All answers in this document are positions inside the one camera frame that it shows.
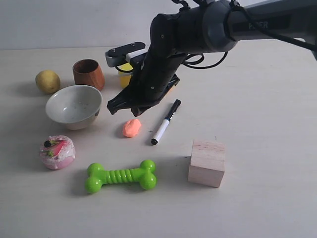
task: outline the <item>pink round toy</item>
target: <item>pink round toy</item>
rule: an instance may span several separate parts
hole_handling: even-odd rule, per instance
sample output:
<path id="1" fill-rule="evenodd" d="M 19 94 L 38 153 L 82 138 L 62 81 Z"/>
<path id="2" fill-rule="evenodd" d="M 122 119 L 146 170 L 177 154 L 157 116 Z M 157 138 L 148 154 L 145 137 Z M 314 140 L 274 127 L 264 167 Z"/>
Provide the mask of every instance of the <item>pink round toy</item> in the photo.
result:
<path id="1" fill-rule="evenodd" d="M 64 135 L 49 136 L 40 148 L 44 165 L 51 170 L 60 170 L 75 159 L 75 147 L 71 139 Z"/>

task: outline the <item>marker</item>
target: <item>marker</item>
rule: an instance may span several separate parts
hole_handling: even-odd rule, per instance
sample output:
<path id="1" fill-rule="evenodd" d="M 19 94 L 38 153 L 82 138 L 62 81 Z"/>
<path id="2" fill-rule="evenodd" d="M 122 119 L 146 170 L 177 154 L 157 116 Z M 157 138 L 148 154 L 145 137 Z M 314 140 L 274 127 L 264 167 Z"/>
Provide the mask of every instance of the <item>marker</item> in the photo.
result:
<path id="1" fill-rule="evenodd" d="M 159 126 L 158 131 L 156 132 L 156 134 L 154 135 L 153 139 L 151 140 L 151 143 L 153 145 L 156 145 L 159 140 L 161 139 L 161 137 L 163 136 L 169 122 L 172 120 L 176 110 L 178 109 L 179 105 L 182 102 L 178 99 L 175 100 L 173 106 L 170 108 L 168 114 L 166 115 L 166 117 L 164 118 L 164 120 L 162 121 L 161 125 Z"/>

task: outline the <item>white wall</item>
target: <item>white wall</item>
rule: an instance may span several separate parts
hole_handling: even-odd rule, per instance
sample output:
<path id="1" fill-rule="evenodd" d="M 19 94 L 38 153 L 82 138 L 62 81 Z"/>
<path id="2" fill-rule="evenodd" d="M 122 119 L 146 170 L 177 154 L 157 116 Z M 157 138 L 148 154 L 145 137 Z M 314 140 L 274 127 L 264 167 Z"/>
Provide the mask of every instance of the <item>white wall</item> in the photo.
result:
<path id="1" fill-rule="evenodd" d="M 151 20 L 179 7 L 171 0 L 0 0 L 0 50 L 148 44 Z"/>

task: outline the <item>orange play dough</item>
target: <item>orange play dough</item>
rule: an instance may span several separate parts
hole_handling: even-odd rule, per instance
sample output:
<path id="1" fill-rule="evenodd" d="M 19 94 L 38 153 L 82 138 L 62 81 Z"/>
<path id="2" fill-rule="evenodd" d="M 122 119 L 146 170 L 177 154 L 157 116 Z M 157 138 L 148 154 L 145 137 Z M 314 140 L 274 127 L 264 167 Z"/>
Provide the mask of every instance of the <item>orange play dough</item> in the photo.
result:
<path id="1" fill-rule="evenodd" d="M 139 133 L 140 127 L 140 121 L 138 119 L 132 119 L 124 124 L 122 133 L 125 137 L 134 137 Z"/>

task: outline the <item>yellow object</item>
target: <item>yellow object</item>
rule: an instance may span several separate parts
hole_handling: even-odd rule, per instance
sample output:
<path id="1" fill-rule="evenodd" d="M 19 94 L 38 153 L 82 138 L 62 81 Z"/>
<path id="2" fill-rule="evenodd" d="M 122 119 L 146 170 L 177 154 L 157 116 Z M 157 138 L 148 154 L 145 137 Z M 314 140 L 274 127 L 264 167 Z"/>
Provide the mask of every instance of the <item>yellow object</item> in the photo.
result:
<path id="1" fill-rule="evenodd" d="M 43 93 L 51 94 L 60 89 L 60 78 L 51 70 L 43 70 L 36 75 L 36 86 Z"/>
<path id="2" fill-rule="evenodd" d="M 129 63 L 123 64 L 119 68 L 124 71 L 130 71 L 133 69 L 133 67 Z M 118 71 L 118 74 L 120 75 L 120 86 L 122 88 L 125 88 L 130 83 L 131 73 L 123 73 Z"/>

